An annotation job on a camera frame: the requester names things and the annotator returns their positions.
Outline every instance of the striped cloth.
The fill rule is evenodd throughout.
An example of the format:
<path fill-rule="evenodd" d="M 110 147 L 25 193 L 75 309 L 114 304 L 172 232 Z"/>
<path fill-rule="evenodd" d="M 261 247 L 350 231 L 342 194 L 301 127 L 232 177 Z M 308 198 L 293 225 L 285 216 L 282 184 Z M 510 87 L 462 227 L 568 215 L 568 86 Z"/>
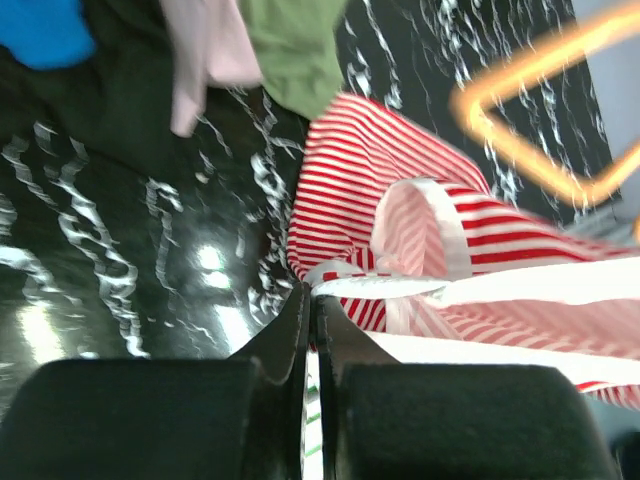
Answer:
<path fill-rule="evenodd" d="M 422 190 L 415 181 L 401 181 L 416 178 Z M 471 160 L 368 99 L 341 94 L 311 125 L 287 245 L 300 279 L 309 280 L 314 270 L 335 261 L 359 274 L 458 280 L 638 255 L 640 249 L 574 238 L 496 200 Z M 322 279 L 340 275 L 325 268 Z M 362 329 L 395 333 L 388 328 L 388 302 L 341 302 Z M 638 298 L 587 305 L 517 300 L 441 309 L 422 297 L 405 300 L 411 302 L 405 311 L 412 312 L 413 335 L 640 359 Z M 637 386 L 604 388 L 602 383 L 594 391 L 594 385 L 584 390 L 609 403 L 640 408 Z"/>

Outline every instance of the folded fabric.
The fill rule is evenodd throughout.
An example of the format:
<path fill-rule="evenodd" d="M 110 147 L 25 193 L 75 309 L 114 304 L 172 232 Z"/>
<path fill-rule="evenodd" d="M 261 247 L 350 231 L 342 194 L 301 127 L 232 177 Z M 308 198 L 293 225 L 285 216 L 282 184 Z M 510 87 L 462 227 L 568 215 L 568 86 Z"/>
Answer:
<path fill-rule="evenodd" d="M 314 119 L 344 83 L 335 29 L 347 0 L 239 0 L 273 99 Z"/>
<path fill-rule="evenodd" d="M 603 280 L 594 268 L 616 258 L 632 265 L 631 256 L 637 262 L 640 248 L 574 238 L 493 198 L 471 160 L 375 102 L 342 94 L 311 124 L 287 258 L 301 280 L 321 286 L 363 276 L 407 280 L 400 292 L 385 285 L 382 297 L 341 298 L 365 330 L 640 360 L 640 293 L 622 288 L 628 278 Z M 568 285 L 572 300 L 560 302 L 554 295 L 567 285 L 554 272 L 576 262 L 596 262 L 594 273 Z M 515 280 L 478 287 L 516 273 L 521 288 L 509 287 Z M 525 293 L 522 278 L 530 282 Z M 434 293 L 414 295 L 407 287 L 414 279 L 432 279 Z M 543 298 L 554 281 L 558 292 Z M 622 298 L 580 288 L 599 281 L 619 282 Z M 456 284 L 468 288 L 453 295 Z M 640 408 L 635 384 L 595 394 Z"/>
<path fill-rule="evenodd" d="M 0 45 L 29 68 L 69 67 L 95 50 L 80 0 L 3 0 L 0 8 Z"/>
<path fill-rule="evenodd" d="M 0 48 L 0 141 L 39 121 L 89 154 L 172 180 L 173 52 L 158 0 L 82 5 L 96 51 L 81 64 L 34 71 Z"/>
<path fill-rule="evenodd" d="M 262 75 L 236 0 L 161 0 L 175 51 L 171 130 L 193 132 L 207 85 L 249 87 Z"/>

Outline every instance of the black marble table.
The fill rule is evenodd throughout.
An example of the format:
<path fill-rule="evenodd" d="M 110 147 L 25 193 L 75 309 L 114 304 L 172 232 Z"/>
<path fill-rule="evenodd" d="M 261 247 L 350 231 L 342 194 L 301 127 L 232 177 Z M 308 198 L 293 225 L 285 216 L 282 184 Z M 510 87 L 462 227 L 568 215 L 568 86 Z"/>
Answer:
<path fill-rule="evenodd" d="M 559 224 L 560 205 L 475 145 L 453 85 L 571 18 L 569 0 L 353 0 L 338 32 L 347 88 L 478 162 L 494 193 Z M 585 64 L 500 106 L 589 174 L 610 161 Z M 261 90 L 211 90 L 176 180 L 143 178 L 34 125 L 0 150 L 0 416 L 38 365 L 63 358 L 224 358 L 279 311 L 308 122 Z"/>

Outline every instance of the orange handle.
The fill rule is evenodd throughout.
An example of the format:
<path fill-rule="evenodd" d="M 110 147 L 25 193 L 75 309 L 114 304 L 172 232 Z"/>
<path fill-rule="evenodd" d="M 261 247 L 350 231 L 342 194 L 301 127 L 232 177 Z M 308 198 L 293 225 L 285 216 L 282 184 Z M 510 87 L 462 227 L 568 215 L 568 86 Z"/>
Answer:
<path fill-rule="evenodd" d="M 575 65 L 590 53 L 640 33 L 640 4 L 632 1 L 612 9 L 579 27 L 572 22 L 562 34 L 548 34 L 532 48 L 482 71 L 464 90 L 454 89 L 451 109 L 461 127 L 474 140 L 488 143 L 503 159 L 561 201 L 578 208 L 598 205 L 609 198 L 640 166 L 640 143 L 593 178 L 585 178 L 558 166 L 539 148 L 485 110 L 522 89 Z M 640 241 L 640 218 L 636 221 Z"/>

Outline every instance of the white wall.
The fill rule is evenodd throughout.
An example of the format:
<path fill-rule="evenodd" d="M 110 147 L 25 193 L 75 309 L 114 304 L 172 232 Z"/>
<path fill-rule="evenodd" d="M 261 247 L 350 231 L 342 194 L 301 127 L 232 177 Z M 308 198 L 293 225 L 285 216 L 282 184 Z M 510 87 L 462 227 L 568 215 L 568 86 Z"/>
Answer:
<path fill-rule="evenodd" d="M 598 11 L 640 0 L 573 0 L 578 22 Z M 640 141 L 640 33 L 588 59 L 605 132 L 614 158 Z M 640 214 L 640 171 L 622 187 L 616 214 L 626 219 Z"/>

